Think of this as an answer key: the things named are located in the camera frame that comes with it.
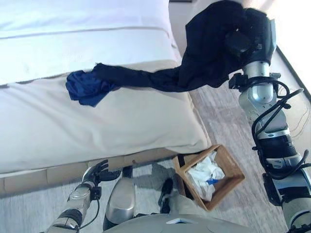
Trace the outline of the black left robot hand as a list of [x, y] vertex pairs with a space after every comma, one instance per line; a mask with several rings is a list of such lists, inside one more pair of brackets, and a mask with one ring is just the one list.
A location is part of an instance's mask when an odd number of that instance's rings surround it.
[[82, 183], [93, 183], [93, 186], [98, 186], [101, 182], [107, 182], [117, 179], [121, 171], [109, 171], [108, 160], [103, 160], [96, 165], [88, 168], [82, 178]]

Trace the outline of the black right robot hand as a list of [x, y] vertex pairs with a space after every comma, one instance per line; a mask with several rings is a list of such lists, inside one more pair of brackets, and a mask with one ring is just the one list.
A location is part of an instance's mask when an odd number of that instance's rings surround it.
[[225, 40], [226, 50], [242, 62], [270, 64], [276, 50], [275, 21], [261, 11], [245, 9], [246, 21]]

